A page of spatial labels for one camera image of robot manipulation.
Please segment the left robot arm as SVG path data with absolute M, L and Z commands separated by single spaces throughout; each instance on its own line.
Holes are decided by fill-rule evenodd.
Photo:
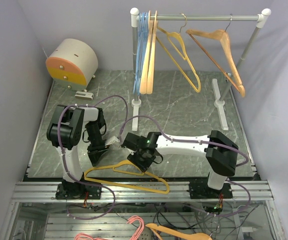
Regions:
M 110 144 L 103 139 L 107 125 L 103 109 L 99 107 L 71 107 L 58 105 L 53 113 L 46 137 L 61 157 L 63 177 L 55 198 L 71 200 L 99 199 L 102 186 L 99 183 L 86 185 L 84 172 L 78 156 L 80 141 L 87 143 L 86 153 L 92 166 L 96 166 Z

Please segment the brown wooden hanger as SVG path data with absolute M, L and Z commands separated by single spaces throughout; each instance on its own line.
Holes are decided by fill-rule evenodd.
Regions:
M 213 32 L 205 32 L 190 28 L 186 30 L 186 34 L 197 44 L 197 46 L 206 54 L 206 56 L 213 62 L 213 64 L 224 74 L 229 83 L 231 83 L 232 86 L 240 93 L 241 97 L 245 97 L 246 90 L 232 56 L 231 41 L 227 30 L 217 29 Z M 209 52 L 201 45 L 201 43 L 195 37 L 216 40 L 220 43 L 229 68 L 231 70 L 232 77 L 228 75 L 228 73 L 217 63 L 217 61 L 209 54 Z

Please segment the beige plastic hanger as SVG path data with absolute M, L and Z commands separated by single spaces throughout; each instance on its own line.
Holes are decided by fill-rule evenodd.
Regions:
M 152 37 L 149 55 L 148 76 L 146 94 L 152 94 L 154 82 L 154 69 L 155 69 L 155 48 L 156 48 L 156 32 L 157 32 L 157 11 L 155 11 L 154 21 L 152 25 Z
M 150 59 L 150 48 L 151 48 L 151 38 L 152 38 L 152 26 L 150 20 L 151 17 L 151 11 L 148 11 L 145 16 L 144 20 L 146 21 L 144 23 L 144 48 L 145 51 L 143 64 L 142 64 L 142 74 L 141 74 L 141 83 L 140 83 L 140 93 L 142 95 L 147 93 L 147 83 L 148 83 L 148 68 L 149 68 L 149 59 Z

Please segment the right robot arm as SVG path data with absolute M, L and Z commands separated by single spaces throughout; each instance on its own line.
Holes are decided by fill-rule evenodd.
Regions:
M 163 159 L 165 155 L 181 155 L 205 157 L 211 167 L 204 185 L 204 192 L 210 198 L 219 195 L 225 181 L 233 177 L 237 167 L 239 147 L 218 130 L 209 135 L 174 136 L 151 131 L 147 136 L 128 133 L 122 147 L 131 151 L 127 159 L 143 173 L 156 163 L 155 159 Z

